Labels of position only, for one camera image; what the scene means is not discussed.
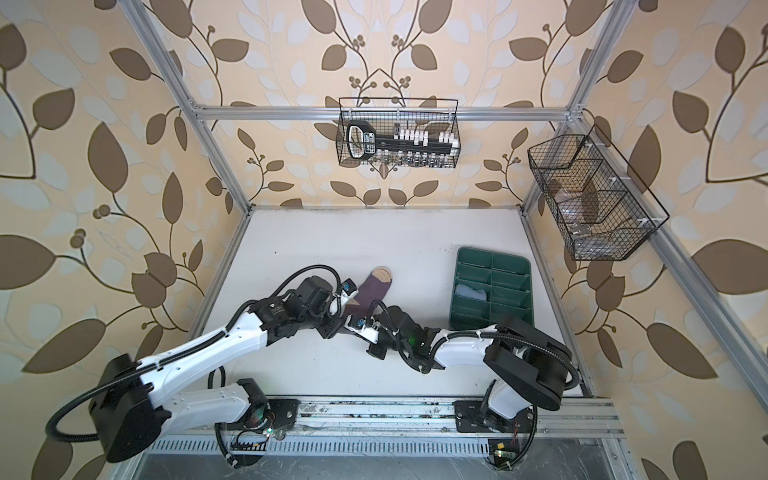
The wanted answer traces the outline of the blue orange striped sock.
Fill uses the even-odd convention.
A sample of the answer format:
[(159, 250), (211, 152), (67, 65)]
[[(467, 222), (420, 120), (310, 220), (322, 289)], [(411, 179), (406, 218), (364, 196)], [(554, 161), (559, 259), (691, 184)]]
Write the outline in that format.
[(454, 294), (463, 298), (469, 298), (478, 301), (487, 301), (488, 293), (481, 288), (474, 288), (466, 284), (457, 284)]

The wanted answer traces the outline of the green divided plastic tray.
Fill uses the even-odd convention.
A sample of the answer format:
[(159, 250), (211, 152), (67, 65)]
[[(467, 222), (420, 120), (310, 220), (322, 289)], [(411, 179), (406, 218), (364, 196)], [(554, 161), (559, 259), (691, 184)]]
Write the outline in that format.
[[(454, 294), (457, 284), (481, 288), (487, 301)], [(475, 330), (517, 318), (535, 324), (530, 261), (522, 256), (464, 246), (454, 269), (449, 325), (453, 330)]]

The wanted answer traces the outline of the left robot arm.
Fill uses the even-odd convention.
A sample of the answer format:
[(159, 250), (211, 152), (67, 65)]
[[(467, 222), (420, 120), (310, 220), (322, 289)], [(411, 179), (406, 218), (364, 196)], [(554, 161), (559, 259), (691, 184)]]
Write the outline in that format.
[(317, 276), (321, 265), (304, 267), (295, 289), (282, 283), (273, 294), (241, 304), (224, 326), (165, 352), (110, 361), (98, 385), (61, 407), (45, 433), (60, 443), (97, 442), (109, 463), (120, 463), (160, 437), (209, 424), (246, 423), (266, 413), (267, 400), (252, 379), (195, 392), (186, 387), (212, 378), (228, 363), (303, 329), (330, 332), (342, 320), (356, 284)]

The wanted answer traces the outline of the purple sock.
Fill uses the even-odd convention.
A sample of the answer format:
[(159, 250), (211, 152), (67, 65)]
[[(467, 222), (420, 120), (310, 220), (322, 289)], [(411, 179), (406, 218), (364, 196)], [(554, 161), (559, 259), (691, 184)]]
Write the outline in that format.
[(375, 268), (366, 280), (358, 285), (358, 293), (344, 305), (342, 315), (345, 325), (350, 316), (364, 318), (370, 306), (376, 301), (383, 301), (392, 284), (392, 274), (386, 267)]

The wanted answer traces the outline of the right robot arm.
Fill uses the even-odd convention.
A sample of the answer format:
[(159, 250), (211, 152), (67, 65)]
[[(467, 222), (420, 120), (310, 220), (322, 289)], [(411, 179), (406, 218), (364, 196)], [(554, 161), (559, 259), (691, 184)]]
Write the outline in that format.
[(496, 378), (471, 418), (485, 430), (512, 429), (514, 439), (520, 414), (530, 426), (524, 443), (492, 449), (488, 462), (497, 470), (511, 471), (521, 463), (535, 438), (539, 411), (559, 410), (563, 393), (582, 379), (568, 347), (514, 316), (477, 330), (452, 331), (422, 327), (376, 300), (367, 313), (349, 316), (345, 327), (369, 343), (369, 355), (383, 360), (395, 351), (423, 375), (454, 366), (489, 368)]

